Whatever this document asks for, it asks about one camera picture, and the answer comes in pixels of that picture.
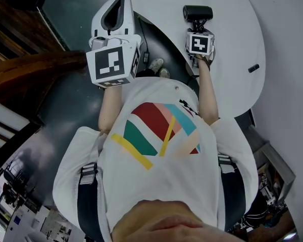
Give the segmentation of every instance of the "pink stripe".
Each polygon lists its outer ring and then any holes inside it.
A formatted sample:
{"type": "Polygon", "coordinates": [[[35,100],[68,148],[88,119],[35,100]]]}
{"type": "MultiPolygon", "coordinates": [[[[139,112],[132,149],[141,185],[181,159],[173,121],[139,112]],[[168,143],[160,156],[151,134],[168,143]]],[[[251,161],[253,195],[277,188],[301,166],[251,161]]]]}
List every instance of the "pink stripe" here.
{"type": "MultiPolygon", "coordinates": [[[[154,103],[154,105],[159,109],[159,111],[162,113],[164,118],[166,119],[167,123],[170,124],[171,118],[172,118],[172,113],[163,105],[160,103],[154,103]]],[[[180,131],[182,126],[178,121],[175,121],[174,127],[173,127],[173,132],[177,133],[180,131]]]]}

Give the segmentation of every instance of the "cable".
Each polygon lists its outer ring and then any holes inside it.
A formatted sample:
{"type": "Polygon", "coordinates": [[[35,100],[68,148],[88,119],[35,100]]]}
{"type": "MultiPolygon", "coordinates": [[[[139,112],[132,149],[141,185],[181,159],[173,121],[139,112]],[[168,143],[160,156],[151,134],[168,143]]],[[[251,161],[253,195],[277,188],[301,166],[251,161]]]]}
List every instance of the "cable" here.
{"type": "Polygon", "coordinates": [[[142,24],[141,24],[140,16],[138,16],[138,21],[139,21],[139,24],[140,24],[140,27],[141,27],[141,31],[142,31],[143,38],[145,39],[145,42],[146,42],[146,52],[149,52],[149,50],[148,50],[148,44],[147,44],[147,40],[146,40],[146,37],[145,37],[145,33],[144,33],[144,31],[143,31],[143,28],[142,28],[142,24]]]}
{"type": "Polygon", "coordinates": [[[125,40],[125,41],[127,41],[129,43],[129,40],[128,39],[124,39],[124,38],[110,38],[110,39],[121,39],[121,40],[125,40]]]}

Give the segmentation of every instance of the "machine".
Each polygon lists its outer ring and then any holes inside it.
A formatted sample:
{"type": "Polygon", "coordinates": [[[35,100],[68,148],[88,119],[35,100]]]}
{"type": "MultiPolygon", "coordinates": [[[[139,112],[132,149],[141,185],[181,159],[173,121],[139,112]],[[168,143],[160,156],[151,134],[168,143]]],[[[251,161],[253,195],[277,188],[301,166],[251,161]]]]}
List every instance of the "machine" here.
{"type": "Polygon", "coordinates": [[[141,37],[135,34],[131,0],[108,0],[92,20],[91,81],[102,88],[130,83],[136,76],[141,37]]]}
{"type": "Polygon", "coordinates": [[[183,15],[184,19],[193,25],[193,29],[187,29],[186,33],[186,51],[192,60],[192,68],[198,68],[195,55],[201,54],[210,69],[210,64],[215,56],[214,34],[207,30],[204,24],[213,18],[212,8],[208,6],[184,6],[183,15]]]}

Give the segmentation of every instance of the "table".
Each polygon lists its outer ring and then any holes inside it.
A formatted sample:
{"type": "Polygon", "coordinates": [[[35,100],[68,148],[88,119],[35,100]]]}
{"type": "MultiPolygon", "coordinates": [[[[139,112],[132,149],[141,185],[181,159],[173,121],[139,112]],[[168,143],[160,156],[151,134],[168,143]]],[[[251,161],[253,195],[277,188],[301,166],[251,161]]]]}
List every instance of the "table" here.
{"type": "Polygon", "coordinates": [[[165,33],[190,65],[185,39],[191,24],[184,21],[183,6],[210,6],[214,16],[205,27],[215,35],[211,78],[219,117],[236,117],[254,105],[264,85],[266,59],[262,31],[249,0],[131,1],[134,11],[165,33]],[[260,68],[249,73],[248,68],[255,64],[260,68]]]}

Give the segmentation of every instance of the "white wall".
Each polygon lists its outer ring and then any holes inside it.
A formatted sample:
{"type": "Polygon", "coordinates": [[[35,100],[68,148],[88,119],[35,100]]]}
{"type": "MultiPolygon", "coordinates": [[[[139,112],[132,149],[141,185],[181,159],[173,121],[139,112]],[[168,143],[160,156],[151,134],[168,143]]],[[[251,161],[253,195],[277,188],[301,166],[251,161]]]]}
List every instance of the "white wall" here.
{"type": "Polygon", "coordinates": [[[259,133],[296,175],[286,198],[303,241],[303,0],[250,0],[262,28],[266,79],[253,107],[259,133]]]}

